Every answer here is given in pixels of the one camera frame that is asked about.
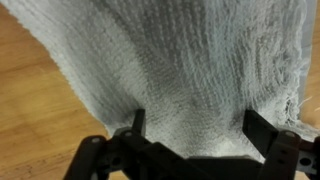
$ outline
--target screw hole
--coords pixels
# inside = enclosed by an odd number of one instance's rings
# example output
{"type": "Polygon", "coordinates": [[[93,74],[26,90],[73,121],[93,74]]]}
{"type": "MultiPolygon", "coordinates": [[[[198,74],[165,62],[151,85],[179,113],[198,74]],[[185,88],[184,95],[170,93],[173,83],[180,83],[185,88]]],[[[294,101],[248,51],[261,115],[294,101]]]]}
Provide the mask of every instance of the screw hole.
{"type": "Polygon", "coordinates": [[[311,160],[308,158],[302,158],[300,159],[300,164],[302,166],[309,166],[311,164],[311,160]]]}
{"type": "Polygon", "coordinates": [[[279,163],[279,164],[284,164],[284,160],[278,159],[278,163],[279,163]]]}
{"type": "Polygon", "coordinates": [[[281,150],[281,153],[282,153],[282,154],[288,154],[288,152],[285,151],[285,150],[281,150]]]}
{"type": "Polygon", "coordinates": [[[119,157],[115,157],[113,160],[112,160],[112,165],[113,166],[118,166],[120,165],[121,163],[121,159],[119,157]]]}

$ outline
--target towel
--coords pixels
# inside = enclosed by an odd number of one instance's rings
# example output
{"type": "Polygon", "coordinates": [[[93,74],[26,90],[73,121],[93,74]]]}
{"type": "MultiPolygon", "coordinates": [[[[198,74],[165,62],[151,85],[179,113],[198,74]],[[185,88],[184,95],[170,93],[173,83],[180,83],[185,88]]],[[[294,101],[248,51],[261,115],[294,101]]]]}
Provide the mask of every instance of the towel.
{"type": "Polygon", "coordinates": [[[147,133],[187,157],[260,155],[244,111],[311,140],[299,121],[305,0],[1,0],[110,134],[147,133]]]}

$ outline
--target fabric texture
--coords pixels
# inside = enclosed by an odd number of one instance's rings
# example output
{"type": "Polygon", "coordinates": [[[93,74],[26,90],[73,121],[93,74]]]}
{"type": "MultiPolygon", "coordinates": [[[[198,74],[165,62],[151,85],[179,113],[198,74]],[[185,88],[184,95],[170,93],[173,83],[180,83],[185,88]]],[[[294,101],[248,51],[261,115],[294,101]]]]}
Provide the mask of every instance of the fabric texture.
{"type": "Polygon", "coordinates": [[[146,109],[147,138],[182,156],[259,153],[245,109],[301,123],[303,0],[1,0],[112,134],[146,109]]]}

